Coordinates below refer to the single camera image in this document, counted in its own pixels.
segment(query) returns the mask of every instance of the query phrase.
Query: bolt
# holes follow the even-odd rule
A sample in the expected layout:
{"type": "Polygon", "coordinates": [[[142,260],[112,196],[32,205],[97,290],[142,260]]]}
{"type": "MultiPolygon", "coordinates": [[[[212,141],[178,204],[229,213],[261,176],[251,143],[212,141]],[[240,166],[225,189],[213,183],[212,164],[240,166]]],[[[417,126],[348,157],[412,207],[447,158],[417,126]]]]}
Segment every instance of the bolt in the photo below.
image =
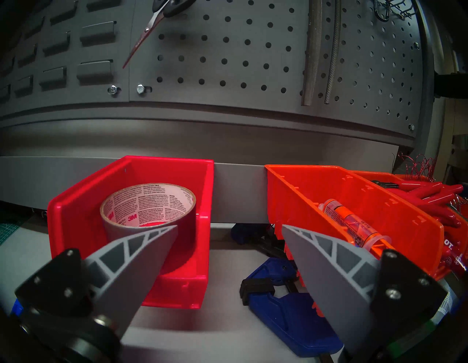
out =
{"type": "Polygon", "coordinates": [[[63,294],[65,295],[65,297],[70,297],[71,295],[73,295],[73,291],[71,288],[66,288],[63,294]]]}
{"type": "Polygon", "coordinates": [[[418,282],[423,286],[428,286],[429,285],[429,281],[427,279],[425,279],[425,278],[420,278],[418,280],[418,282]]]}
{"type": "Polygon", "coordinates": [[[144,92],[145,92],[145,86],[143,86],[142,84],[139,84],[139,85],[137,86],[137,93],[138,93],[139,95],[141,95],[141,94],[144,93],[144,92]]]}
{"type": "Polygon", "coordinates": [[[385,294],[392,300],[400,300],[402,294],[397,289],[387,289],[385,290],[385,294]]]}
{"type": "Polygon", "coordinates": [[[385,252],[385,256],[390,257],[391,259],[396,259],[396,253],[395,252],[385,252]]]}

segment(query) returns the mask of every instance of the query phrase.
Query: green cutting mat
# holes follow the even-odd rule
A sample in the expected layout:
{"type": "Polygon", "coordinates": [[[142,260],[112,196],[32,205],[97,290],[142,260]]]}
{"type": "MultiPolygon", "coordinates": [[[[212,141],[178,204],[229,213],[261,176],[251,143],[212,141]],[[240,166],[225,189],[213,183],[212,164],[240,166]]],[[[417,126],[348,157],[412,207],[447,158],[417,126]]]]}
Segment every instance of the green cutting mat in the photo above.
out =
{"type": "Polygon", "coordinates": [[[0,204],[0,246],[32,215],[30,208],[0,204]]]}

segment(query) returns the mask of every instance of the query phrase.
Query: screw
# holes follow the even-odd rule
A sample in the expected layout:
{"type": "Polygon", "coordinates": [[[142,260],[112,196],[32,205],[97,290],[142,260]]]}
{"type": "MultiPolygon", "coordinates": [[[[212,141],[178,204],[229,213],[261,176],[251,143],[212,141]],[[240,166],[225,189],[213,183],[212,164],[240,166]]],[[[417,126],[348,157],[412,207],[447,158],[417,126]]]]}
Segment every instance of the screw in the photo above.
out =
{"type": "Polygon", "coordinates": [[[397,289],[387,289],[385,290],[385,294],[392,300],[400,300],[402,294],[397,289]]]}
{"type": "Polygon", "coordinates": [[[425,278],[420,278],[418,280],[418,282],[423,286],[428,286],[429,285],[429,281],[427,281],[425,278]]]}
{"type": "Polygon", "coordinates": [[[396,259],[396,253],[395,252],[385,252],[385,256],[390,257],[391,259],[396,259]]]}
{"type": "Polygon", "coordinates": [[[141,95],[141,94],[144,93],[144,92],[145,92],[145,86],[143,86],[142,84],[139,84],[139,85],[137,86],[137,93],[138,93],[139,95],[141,95]]]}
{"type": "Polygon", "coordinates": [[[109,93],[110,93],[111,95],[116,95],[117,92],[118,92],[118,88],[117,88],[116,85],[113,84],[113,85],[109,88],[109,93]]]}
{"type": "Polygon", "coordinates": [[[65,295],[65,297],[70,297],[71,295],[73,295],[73,291],[71,288],[66,288],[63,294],[65,295]]]}

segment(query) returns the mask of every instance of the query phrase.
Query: blue clamp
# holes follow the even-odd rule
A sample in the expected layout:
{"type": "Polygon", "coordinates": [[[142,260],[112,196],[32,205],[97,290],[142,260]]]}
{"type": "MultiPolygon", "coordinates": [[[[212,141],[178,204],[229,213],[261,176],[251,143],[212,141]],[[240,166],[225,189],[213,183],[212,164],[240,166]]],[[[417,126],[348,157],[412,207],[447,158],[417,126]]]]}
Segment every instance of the blue clamp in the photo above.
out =
{"type": "Polygon", "coordinates": [[[242,281],[244,305],[299,357],[336,353],[343,344],[325,318],[312,308],[308,293],[299,293],[293,284],[296,270],[286,259],[269,258],[242,281]],[[290,293],[274,297],[274,286],[288,287],[290,293]]]}

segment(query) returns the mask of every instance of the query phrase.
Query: scissors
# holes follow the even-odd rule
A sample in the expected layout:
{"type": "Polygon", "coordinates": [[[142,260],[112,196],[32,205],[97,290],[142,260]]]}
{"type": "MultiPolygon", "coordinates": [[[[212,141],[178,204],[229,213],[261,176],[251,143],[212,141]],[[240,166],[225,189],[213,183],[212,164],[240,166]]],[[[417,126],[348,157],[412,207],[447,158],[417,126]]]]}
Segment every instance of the scissors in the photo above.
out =
{"type": "Polygon", "coordinates": [[[182,11],[188,9],[188,7],[190,7],[195,1],[196,0],[153,0],[153,17],[143,30],[143,33],[141,33],[140,38],[132,48],[132,51],[122,68],[125,68],[137,49],[140,48],[140,45],[146,38],[148,38],[153,29],[156,28],[156,25],[158,25],[162,19],[180,14],[182,11]]]}

